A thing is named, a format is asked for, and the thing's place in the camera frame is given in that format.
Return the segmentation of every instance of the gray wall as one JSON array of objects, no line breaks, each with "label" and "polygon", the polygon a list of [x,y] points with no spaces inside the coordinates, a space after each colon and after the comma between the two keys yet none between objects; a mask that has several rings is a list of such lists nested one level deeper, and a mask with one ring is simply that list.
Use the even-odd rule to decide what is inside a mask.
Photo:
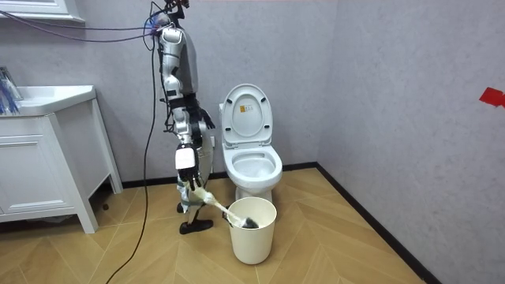
[{"label": "gray wall", "polygon": [[444,283],[505,282],[505,2],[338,5],[319,163]]},{"label": "gray wall", "polygon": [[[88,27],[142,26],[148,2],[78,1]],[[237,84],[260,86],[274,112],[273,146],[284,164],[315,161],[320,99],[331,64],[336,2],[192,1],[181,24],[198,53],[201,105],[219,124],[218,104]],[[67,32],[87,38],[119,37]],[[94,84],[123,181],[142,177],[151,123],[150,54],[141,40],[78,43],[0,19],[0,65],[19,85]],[[162,133],[163,106],[151,141],[148,177],[171,177],[178,141]],[[220,129],[215,130],[220,141]],[[223,171],[220,144],[215,170]]]}]

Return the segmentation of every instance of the sink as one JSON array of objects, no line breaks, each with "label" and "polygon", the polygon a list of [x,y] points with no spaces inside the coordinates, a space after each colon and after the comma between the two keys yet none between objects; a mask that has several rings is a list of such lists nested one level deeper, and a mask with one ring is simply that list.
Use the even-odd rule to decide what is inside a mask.
[{"label": "sink", "polygon": [[17,87],[17,89],[24,97],[17,102],[20,113],[0,115],[0,119],[52,114],[96,97],[95,88],[91,85]]}]

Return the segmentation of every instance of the toilet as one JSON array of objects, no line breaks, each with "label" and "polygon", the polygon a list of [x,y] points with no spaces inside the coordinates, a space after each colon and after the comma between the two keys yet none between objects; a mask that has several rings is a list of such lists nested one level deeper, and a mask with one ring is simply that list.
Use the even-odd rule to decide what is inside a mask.
[{"label": "toilet", "polygon": [[235,199],[261,197],[282,176],[282,161],[270,145],[273,119],[267,96],[253,84],[240,84],[219,104],[226,172],[237,186]]}]

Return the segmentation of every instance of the red object on wall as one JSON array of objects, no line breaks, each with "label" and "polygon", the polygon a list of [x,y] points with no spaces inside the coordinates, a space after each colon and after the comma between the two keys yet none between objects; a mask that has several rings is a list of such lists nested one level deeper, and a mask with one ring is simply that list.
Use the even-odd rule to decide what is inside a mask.
[{"label": "red object on wall", "polygon": [[502,91],[494,88],[487,88],[479,100],[495,107],[505,107],[505,95]]}]

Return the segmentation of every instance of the black baseboard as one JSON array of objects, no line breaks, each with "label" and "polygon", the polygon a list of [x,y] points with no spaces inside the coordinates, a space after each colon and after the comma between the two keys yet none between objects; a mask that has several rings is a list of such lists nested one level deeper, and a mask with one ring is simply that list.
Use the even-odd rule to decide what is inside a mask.
[{"label": "black baseboard", "polygon": [[387,242],[405,263],[428,284],[442,284],[409,250],[400,243],[384,226],[375,219],[350,193],[344,189],[319,163],[316,168],[333,185],[340,195],[365,219],[365,221]]},{"label": "black baseboard", "polygon": [[[317,165],[318,165],[317,162],[296,163],[296,164],[291,164],[291,165],[283,165],[282,170],[283,171],[303,170],[303,169],[308,169],[308,168],[315,168],[315,167],[317,167]],[[218,178],[228,178],[228,173],[226,171],[218,172],[218,173],[211,173],[208,177],[209,180],[218,179]],[[177,183],[177,177],[149,178],[148,180],[146,180],[146,182],[147,182],[148,186],[169,185],[169,184]],[[123,181],[122,184],[123,184],[124,189],[131,189],[131,188],[144,186],[144,181],[143,180]],[[101,185],[98,188],[98,190],[99,191],[111,190],[110,184],[105,183],[105,184]]]}]

